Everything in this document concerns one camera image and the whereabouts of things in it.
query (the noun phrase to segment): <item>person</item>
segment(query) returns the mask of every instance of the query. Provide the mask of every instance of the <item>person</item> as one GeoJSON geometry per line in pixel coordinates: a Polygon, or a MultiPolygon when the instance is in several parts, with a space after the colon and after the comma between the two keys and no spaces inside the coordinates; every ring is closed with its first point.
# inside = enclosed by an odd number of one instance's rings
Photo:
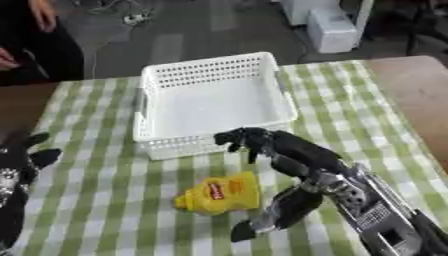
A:
{"type": "Polygon", "coordinates": [[[0,0],[0,86],[82,80],[84,59],[51,0],[0,0]]]}

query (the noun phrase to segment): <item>white plastic basket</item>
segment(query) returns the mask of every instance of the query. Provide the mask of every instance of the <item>white plastic basket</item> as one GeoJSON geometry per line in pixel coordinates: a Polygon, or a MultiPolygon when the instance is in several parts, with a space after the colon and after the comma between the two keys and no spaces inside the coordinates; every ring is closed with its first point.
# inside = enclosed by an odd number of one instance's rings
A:
{"type": "Polygon", "coordinates": [[[148,66],[143,70],[134,140],[151,159],[219,152],[213,135],[239,127],[286,130],[297,118],[272,54],[148,66]]]}

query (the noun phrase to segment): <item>bottle cap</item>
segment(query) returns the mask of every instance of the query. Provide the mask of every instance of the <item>bottle cap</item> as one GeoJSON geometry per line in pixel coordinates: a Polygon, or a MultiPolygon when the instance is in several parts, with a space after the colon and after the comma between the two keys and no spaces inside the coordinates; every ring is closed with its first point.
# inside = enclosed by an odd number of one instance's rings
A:
{"type": "Polygon", "coordinates": [[[177,196],[174,199],[174,206],[179,209],[185,209],[187,208],[187,202],[185,200],[185,195],[177,196]]]}

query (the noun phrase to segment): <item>chair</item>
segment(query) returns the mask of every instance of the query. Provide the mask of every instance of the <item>chair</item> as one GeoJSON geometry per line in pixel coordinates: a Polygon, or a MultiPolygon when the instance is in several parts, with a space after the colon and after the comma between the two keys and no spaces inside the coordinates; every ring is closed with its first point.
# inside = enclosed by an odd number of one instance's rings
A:
{"type": "Polygon", "coordinates": [[[405,51],[407,56],[412,55],[419,35],[442,41],[448,48],[448,36],[436,28],[439,19],[443,18],[439,11],[441,5],[438,0],[395,0],[394,3],[392,11],[371,17],[366,32],[367,38],[374,38],[387,32],[394,34],[404,32],[407,36],[405,51]]]}
{"type": "Polygon", "coordinates": [[[448,45],[448,36],[436,29],[438,19],[443,18],[436,0],[414,0],[416,11],[411,20],[406,55],[412,55],[418,35],[429,36],[448,45]]]}

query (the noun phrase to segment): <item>yellow mustard bottle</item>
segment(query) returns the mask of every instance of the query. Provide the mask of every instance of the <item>yellow mustard bottle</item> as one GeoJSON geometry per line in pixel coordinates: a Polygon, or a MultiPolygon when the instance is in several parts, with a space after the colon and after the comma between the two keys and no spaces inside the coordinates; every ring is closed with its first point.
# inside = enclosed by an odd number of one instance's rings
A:
{"type": "Polygon", "coordinates": [[[258,208],[257,179],[252,172],[209,177],[174,199],[176,208],[217,215],[230,210],[258,208]]]}

